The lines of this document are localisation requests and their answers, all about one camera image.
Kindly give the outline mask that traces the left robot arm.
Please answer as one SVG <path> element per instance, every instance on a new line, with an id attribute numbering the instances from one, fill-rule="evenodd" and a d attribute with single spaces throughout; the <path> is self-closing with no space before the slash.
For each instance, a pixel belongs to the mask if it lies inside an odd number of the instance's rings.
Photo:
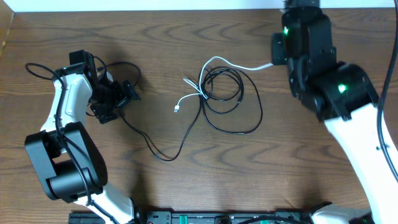
<path id="1" fill-rule="evenodd" d="M 96 56 L 85 50 L 69 59 L 69 66 L 51 72 L 55 95 L 46 122 L 25 139 L 42 188 L 48 198 L 82 205 L 105 223 L 146 223 L 133 200 L 108 182 L 103 156 L 85 129 L 88 109 L 104 124 L 118 118 L 116 109 L 139 100 L 134 85 L 96 68 Z"/>

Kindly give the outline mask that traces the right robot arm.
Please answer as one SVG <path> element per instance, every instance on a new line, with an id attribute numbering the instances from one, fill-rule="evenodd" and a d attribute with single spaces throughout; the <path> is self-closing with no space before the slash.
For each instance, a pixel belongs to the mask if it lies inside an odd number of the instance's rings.
<path id="1" fill-rule="evenodd" d="M 368 209 L 323 203 L 307 221 L 396 223 L 397 148 L 384 119 L 386 91 L 378 93 L 361 67 L 337 61 L 331 21 L 318 1 L 286 1 L 281 23 L 272 62 L 287 67 L 292 95 L 339 143 L 369 201 Z"/>

